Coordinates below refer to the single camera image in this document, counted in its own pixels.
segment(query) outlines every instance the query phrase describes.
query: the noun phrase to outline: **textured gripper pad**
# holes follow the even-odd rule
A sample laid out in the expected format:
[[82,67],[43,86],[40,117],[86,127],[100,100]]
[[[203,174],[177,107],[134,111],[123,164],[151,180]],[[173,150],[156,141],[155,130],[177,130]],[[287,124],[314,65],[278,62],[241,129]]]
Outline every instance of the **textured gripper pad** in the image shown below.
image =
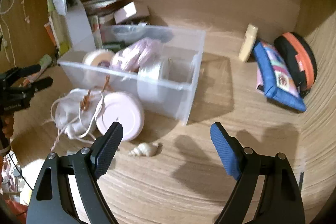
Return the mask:
[[210,137],[224,165],[226,173],[233,176],[235,180],[239,180],[241,171],[239,169],[238,158],[216,124],[213,124],[210,128]]
[[123,129],[121,125],[116,126],[112,133],[109,132],[109,130],[104,135],[105,137],[107,134],[109,134],[109,136],[107,136],[105,145],[96,156],[96,169],[94,175],[97,179],[99,179],[100,176],[106,174],[119,147],[121,139],[123,138]]

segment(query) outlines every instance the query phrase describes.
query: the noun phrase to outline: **hand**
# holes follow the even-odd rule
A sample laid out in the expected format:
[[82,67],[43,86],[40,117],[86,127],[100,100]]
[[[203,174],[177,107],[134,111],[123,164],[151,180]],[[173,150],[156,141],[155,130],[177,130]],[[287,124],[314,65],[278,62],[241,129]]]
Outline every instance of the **hand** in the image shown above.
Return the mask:
[[4,124],[2,125],[2,132],[5,134],[6,138],[11,138],[13,136],[13,125],[14,125],[14,114],[3,116]]

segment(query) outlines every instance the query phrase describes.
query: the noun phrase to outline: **blue gripper pad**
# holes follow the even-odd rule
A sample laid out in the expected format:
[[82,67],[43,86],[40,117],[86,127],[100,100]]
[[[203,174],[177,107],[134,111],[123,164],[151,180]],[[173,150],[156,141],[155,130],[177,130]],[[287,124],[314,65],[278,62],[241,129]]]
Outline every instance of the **blue gripper pad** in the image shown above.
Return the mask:
[[229,134],[220,123],[214,123],[210,128],[210,137],[226,173],[233,176],[235,180],[239,180],[242,173],[239,169],[239,160],[226,139],[231,138]]

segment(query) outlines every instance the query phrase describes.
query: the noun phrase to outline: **black cable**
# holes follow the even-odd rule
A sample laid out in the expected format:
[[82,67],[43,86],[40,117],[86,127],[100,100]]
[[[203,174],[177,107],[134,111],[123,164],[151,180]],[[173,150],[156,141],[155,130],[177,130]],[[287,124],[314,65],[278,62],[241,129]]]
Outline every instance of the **black cable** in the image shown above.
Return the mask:
[[19,214],[17,214],[16,216],[20,216],[20,215],[23,215],[23,214],[25,214],[27,212],[27,210],[25,210],[24,212],[22,212],[22,213],[19,213]]
[[31,189],[31,190],[33,190],[32,189],[32,187],[29,185],[29,183],[26,181],[26,179],[23,177],[23,175],[22,175],[22,172],[20,172],[19,171],[19,169],[17,168],[17,166],[16,166],[16,164],[14,163],[14,160],[12,159],[12,157],[11,157],[11,155],[10,154],[8,154],[8,156],[10,157],[10,159],[12,160],[12,162],[13,162],[13,164],[14,164],[14,166],[15,166],[15,168],[16,168],[16,170],[21,174],[21,176],[22,176],[22,178],[23,178],[23,180],[27,183],[27,185],[29,186],[29,188]]

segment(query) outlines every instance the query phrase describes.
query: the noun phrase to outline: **pink round lid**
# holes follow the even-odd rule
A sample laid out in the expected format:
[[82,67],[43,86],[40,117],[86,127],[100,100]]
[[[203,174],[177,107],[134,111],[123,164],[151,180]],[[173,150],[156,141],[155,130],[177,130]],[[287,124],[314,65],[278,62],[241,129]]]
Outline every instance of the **pink round lid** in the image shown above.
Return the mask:
[[97,128],[104,135],[113,122],[123,126],[122,141],[136,138],[144,124],[144,112],[139,100],[128,92],[107,94],[96,118]]

